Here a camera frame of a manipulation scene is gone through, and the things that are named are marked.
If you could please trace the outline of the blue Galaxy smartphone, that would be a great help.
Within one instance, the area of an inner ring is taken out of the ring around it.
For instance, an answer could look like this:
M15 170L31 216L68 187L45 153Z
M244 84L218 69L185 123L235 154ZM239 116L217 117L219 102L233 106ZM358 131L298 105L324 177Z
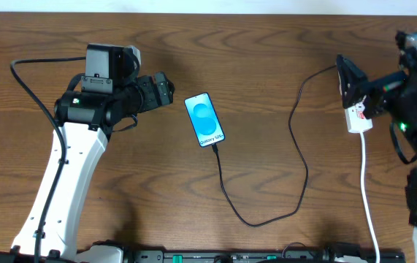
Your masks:
M184 105L201 148L214 145L226 139L208 93L189 97L184 100Z

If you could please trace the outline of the white power strip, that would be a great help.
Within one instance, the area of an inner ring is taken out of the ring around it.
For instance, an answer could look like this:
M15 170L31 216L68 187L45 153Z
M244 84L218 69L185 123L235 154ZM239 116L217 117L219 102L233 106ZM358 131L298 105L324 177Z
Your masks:
M372 120L366 119L364 116L364 110L365 106L362 102L345 109L345 120L349 133L364 133L373 127Z

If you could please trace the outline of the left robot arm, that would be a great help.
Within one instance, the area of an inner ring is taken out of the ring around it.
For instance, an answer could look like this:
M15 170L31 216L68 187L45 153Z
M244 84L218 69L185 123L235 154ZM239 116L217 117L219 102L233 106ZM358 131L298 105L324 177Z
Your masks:
M89 44L85 71L75 75L46 112L53 125L50 158L33 207L0 262L130 262L113 241L77 250L77 230L96 165L115 125L173 102L174 84L163 72L142 76L135 46Z

